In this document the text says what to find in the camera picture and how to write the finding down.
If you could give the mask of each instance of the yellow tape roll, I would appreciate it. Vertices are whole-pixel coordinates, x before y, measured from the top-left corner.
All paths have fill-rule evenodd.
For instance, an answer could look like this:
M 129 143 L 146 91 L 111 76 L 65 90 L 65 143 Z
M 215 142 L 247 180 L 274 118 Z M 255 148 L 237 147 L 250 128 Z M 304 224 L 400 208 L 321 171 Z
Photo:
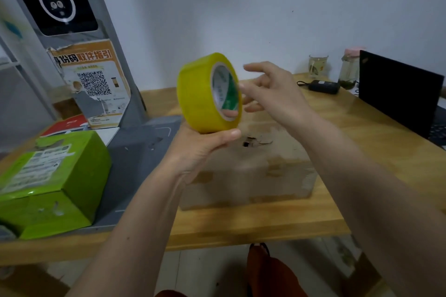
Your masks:
M 184 118 L 200 133 L 236 128 L 242 115 L 242 96 L 236 72 L 221 53 L 187 63 L 180 70 L 177 96 Z M 222 110 L 236 110 L 226 117 Z

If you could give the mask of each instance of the torn poster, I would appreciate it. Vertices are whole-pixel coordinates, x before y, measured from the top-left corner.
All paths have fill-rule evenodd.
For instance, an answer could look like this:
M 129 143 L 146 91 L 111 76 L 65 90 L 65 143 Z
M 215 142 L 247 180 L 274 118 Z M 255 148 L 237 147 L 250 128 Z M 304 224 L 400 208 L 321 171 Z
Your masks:
M 91 128 L 118 127 L 130 88 L 109 39 L 49 48 Z

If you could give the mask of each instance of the right hand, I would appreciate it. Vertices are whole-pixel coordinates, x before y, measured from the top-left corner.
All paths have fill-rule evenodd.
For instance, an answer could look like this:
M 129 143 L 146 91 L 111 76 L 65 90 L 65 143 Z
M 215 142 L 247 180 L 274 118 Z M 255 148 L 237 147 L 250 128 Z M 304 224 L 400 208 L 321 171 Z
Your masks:
M 239 89 L 245 95 L 243 104 L 248 104 L 249 113 L 266 110 L 271 117 L 286 129 L 295 129 L 312 109 L 306 102 L 293 75 L 273 63 L 248 63 L 246 71 L 263 72 L 254 80 L 240 81 Z

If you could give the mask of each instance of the laptop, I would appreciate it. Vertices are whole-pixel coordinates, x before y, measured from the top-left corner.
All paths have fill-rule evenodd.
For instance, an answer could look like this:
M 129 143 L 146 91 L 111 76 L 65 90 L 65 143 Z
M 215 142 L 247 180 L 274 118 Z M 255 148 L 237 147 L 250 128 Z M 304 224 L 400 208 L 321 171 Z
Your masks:
M 446 145 L 446 109 L 437 106 L 444 76 L 360 52 L 359 98 L 438 146 Z

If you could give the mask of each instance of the forearm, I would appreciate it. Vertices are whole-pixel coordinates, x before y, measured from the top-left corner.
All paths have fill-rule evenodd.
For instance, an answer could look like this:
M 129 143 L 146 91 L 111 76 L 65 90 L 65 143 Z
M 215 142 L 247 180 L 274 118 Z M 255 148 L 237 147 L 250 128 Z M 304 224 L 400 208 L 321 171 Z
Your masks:
M 153 170 L 68 295 L 152 296 L 181 189 L 171 169 Z
M 404 296 L 444 289 L 443 213 L 317 114 L 290 133 L 308 152 L 352 233 L 391 287 Z

